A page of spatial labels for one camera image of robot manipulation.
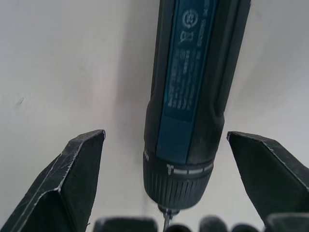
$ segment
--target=black grip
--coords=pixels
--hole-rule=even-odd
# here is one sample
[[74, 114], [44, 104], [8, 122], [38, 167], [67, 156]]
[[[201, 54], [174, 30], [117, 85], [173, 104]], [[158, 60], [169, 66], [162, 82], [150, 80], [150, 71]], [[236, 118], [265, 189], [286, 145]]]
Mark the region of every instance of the black grip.
[[147, 107], [144, 132], [145, 147], [153, 154], [155, 154], [159, 135], [174, 7], [175, 0], [160, 1], [151, 99]]
[[218, 150], [250, 3], [218, 2], [187, 164], [209, 162]]

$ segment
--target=white background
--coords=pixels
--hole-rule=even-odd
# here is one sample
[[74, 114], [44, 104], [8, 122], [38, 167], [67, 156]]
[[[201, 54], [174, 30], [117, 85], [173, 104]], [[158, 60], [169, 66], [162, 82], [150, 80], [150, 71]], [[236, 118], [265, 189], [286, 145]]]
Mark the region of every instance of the white background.
[[[159, 0], [0, 0], [0, 226], [39, 172], [80, 133], [105, 129], [90, 226], [102, 216], [154, 217], [142, 152]], [[215, 168], [203, 199], [176, 222], [216, 214], [263, 224], [247, 197], [228, 130], [308, 153], [309, 1], [254, 0]]]

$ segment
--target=white wall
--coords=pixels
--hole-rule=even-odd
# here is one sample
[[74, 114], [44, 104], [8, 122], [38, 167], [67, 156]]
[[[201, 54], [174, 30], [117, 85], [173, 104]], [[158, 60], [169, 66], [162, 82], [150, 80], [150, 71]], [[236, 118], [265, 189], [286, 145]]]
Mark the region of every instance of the white wall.
[[[87, 231], [101, 216], [146, 215], [162, 227], [141, 162], [158, 4], [0, 1], [0, 226], [68, 140], [105, 129]], [[307, 0], [253, 1], [211, 180], [176, 222], [197, 230], [203, 216], [217, 214], [229, 226], [262, 228], [224, 139], [228, 130], [274, 138], [309, 166], [307, 9]]]

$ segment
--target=blue label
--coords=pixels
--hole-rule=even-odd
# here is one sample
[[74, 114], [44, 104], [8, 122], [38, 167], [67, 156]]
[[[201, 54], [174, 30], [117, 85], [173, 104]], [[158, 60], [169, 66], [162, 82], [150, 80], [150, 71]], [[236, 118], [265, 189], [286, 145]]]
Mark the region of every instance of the blue label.
[[202, 85], [216, 0], [177, 0], [157, 156], [185, 163]]

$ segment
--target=power screwdriver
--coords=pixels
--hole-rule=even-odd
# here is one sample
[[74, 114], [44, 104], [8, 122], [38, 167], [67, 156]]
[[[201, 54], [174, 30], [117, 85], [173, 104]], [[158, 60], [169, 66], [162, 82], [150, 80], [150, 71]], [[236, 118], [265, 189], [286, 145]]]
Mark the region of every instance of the power screwdriver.
[[250, 4], [160, 1], [143, 177], [165, 228], [210, 178]]

